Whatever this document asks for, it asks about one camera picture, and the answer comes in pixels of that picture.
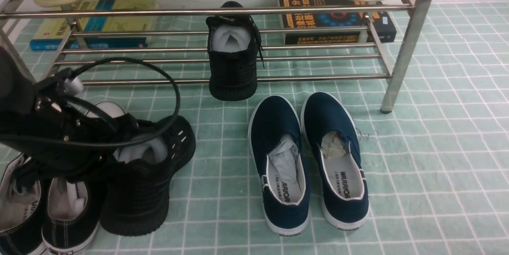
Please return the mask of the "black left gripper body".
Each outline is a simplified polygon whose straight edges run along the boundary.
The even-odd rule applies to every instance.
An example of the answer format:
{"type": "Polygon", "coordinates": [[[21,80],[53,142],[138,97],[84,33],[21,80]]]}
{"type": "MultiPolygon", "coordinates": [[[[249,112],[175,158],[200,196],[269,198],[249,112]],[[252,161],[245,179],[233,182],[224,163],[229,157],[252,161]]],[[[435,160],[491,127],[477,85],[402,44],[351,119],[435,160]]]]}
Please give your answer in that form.
{"type": "Polygon", "coordinates": [[[132,115],[108,115],[78,98],[76,81],[67,68],[34,82],[1,48],[1,143],[31,157],[15,170],[18,184],[105,181],[115,169],[113,153],[138,133],[132,115]]]}

